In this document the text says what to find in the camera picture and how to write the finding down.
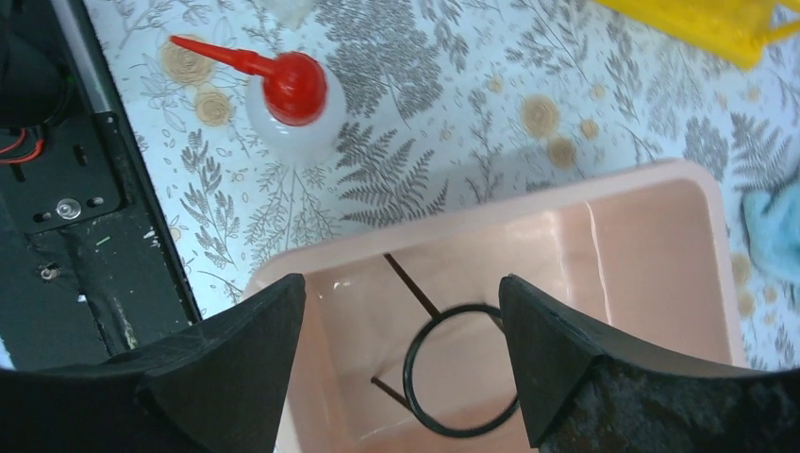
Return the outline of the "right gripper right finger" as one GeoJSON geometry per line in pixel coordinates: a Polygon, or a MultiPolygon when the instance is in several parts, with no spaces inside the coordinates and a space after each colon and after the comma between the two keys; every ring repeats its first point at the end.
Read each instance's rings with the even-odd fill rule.
{"type": "Polygon", "coordinates": [[[795,452],[799,373],[648,343],[526,280],[499,307],[531,447],[541,452],[795,452]]]}

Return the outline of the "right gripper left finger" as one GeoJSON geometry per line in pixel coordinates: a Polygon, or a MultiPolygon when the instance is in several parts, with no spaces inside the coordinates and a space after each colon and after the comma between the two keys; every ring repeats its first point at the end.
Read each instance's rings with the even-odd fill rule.
{"type": "Polygon", "coordinates": [[[303,324],[288,274],[100,364],[1,374],[5,452],[270,452],[303,324]]]}

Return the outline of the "black metal ring tripod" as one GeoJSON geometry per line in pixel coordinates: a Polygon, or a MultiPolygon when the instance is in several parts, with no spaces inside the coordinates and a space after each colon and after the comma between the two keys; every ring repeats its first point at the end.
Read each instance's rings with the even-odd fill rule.
{"type": "Polygon", "coordinates": [[[445,438],[472,439],[502,427],[520,402],[508,384],[504,361],[493,356],[501,344],[492,338],[490,326],[504,331],[500,309],[487,302],[441,309],[392,254],[383,258],[428,320],[403,357],[400,384],[379,375],[370,377],[370,384],[445,438]]]}

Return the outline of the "pink plastic bin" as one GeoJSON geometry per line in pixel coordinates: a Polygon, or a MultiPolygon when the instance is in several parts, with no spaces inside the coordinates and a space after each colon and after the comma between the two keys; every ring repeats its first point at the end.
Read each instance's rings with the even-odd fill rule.
{"type": "Polygon", "coordinates": [[[720,189],[680,159],[297,248],[246,294],[289,273],[307,300],[281,452],[526,452],[520,414],[457,440],[389,396],[431,313],[496,305],[509,274],[650,343],[746,363],[720,189]]]}

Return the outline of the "light blue cloth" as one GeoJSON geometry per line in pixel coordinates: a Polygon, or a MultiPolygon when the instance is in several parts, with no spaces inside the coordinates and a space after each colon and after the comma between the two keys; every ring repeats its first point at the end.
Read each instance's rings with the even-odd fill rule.
{"type": "Polygon", "coordinates": [[[745,193],[742,213],[751,261],[765,274],[798,285],[799,183],[775,193],[745,193]]]}

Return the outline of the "red-capped white wash bottle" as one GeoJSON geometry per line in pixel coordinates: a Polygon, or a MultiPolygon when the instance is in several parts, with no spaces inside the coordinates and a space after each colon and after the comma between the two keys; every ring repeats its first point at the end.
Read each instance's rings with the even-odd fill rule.
{"type": "Polygon", "coordinates": [[[317,59],[302,52],[268,58],[179,36],[170,41],[249,76],[246,115],[276,161],[308,168],[333,158],[346,122],[346,96],[339,79],[317,59]]]}

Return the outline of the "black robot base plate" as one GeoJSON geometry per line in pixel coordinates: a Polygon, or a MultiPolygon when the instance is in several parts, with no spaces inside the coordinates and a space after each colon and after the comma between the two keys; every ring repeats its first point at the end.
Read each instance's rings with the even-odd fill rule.
{"type": "Polygon", "coordinates": [[[1,5],[1,364],[98,363],[198,322],[81,1],[1,5]]]}

